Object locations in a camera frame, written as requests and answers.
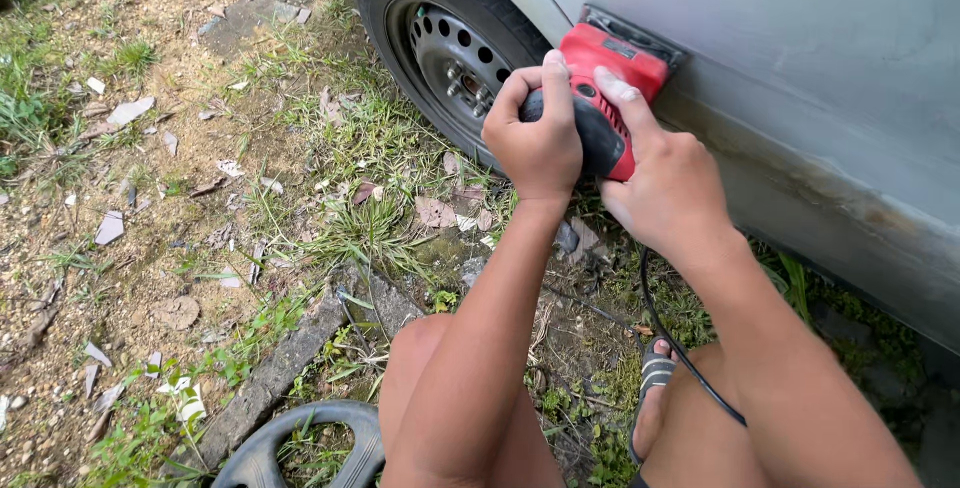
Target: sandal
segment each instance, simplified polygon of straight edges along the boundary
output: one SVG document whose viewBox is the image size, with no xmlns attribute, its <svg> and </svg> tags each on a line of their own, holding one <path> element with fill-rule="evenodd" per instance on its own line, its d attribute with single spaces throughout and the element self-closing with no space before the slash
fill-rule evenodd
<svg viewBox="0 0 960 488">
<path fill-rule="evenodd" d="M 654 339 L 647 344 L 646 349 L 643 351 L 643 367 L 640 369 L 643 383 L 640 385 L 640 400 L 637 402 L 636 411 L 633 413 L 630 445 L 627 445 L 627 448 L 630 449 L 630 458 L 635 464 L 641 462 L 641 458 L 637 456 L 637 451 L 634 450 L 634 431 L 637 430 L 637 420 L 641 415 L 643 398 L 647 396 L 647 391 L 654 386 L 665 385 L 667 381 L 670 380 L 670 376 L 673 375 L 673 371 L 677 368 L 677 362 L 671 359 L 669 355 L 654 352 L 654 344 L 663 339 L 664 336 L 662 335 L 658 334 L 654 336 Z"/>
</svg>

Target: foot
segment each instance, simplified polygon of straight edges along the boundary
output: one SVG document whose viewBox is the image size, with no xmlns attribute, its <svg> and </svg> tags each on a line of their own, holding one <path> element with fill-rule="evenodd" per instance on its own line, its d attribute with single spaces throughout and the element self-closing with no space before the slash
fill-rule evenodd
<svg viewBox="0 0 960 488">
<path fill-rule="evenodd" d="M 674 361 L 678 360 L 674 351 L 664 339 L 654 343 L 654 352 L 669 355 Z M 647 390 L 643 398 L 640 414 L 636 417 L 636 427 L 633 429 L 633 450 L 642 460 L 647 459 L 650 449 L 653 448 L 661 425 L 664 423 L 664 386 L 654 386 Z"/>
</svg>

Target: car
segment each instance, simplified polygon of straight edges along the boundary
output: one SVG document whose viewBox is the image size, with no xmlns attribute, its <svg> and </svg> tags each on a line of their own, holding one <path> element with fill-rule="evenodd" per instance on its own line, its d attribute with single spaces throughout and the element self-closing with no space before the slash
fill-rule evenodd
<svg viewBox="0 0 960 488">
<path fill-rule="evenodd" d="M 481 163 L 493 96 L 591 4 L 689 53 L 654 103 L 745 231 L 960 352 L 955 0 L 356 0 L 397 83 Z"/>
</svg>

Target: wheel hub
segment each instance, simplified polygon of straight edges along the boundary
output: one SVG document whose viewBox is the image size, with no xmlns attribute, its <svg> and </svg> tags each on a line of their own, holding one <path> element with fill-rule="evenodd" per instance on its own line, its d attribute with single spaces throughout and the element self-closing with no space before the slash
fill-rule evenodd
<svg viewBox="0 0 960 488">
<path fill-rule="evenodd" d="M 468 125 L 482 124 L 510 76 L 503 56 L 479 33 L 437 6 L 422 6 L 410 43 L 427 86 Z"/>
</svg>

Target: power sander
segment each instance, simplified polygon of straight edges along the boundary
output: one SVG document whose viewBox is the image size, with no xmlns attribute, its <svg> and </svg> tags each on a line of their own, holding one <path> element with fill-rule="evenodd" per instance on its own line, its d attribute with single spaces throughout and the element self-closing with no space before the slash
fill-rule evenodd
<svg viewBox="0 0 960 488">
<path fill-rule="evenodd" d="M 594 83 L 594 68 L 604 66 L 640 90 L 650 103 L 687 54 L 676 45 L 589 4 L 580 23 L 559 42 L 570 70 L 573 116 L 583 145 L 585 175 L 627 180 L 634 173 L 630 132 L 620 113 Z M 536 122 L 544 114 L 544 91 L 535 89 L 519 118 Z"/>
</svg>

